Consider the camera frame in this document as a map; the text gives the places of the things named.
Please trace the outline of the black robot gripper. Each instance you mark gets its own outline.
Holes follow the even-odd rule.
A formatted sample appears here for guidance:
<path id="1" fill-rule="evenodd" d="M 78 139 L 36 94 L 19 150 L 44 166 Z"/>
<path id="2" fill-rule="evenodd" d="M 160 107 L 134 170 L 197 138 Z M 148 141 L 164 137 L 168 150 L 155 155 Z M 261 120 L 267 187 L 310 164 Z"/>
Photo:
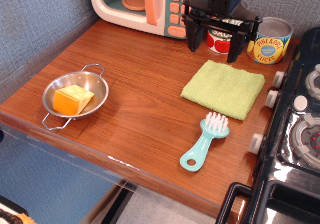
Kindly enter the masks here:
<path id="1" fill-rule="evenodd" d="M 246 43 L 255 41 L 263 18 L 245 9 L 242 0 L 185 0 L 185 14 L 182 15 L 186 27 L 187 45 L 196 52 L 203 42 L 208 29 L 224 32 L 232 36 L 227 62 L 235 63 Z M 224 19 L 243 21 L 240 26 L 222 22 Z"/>

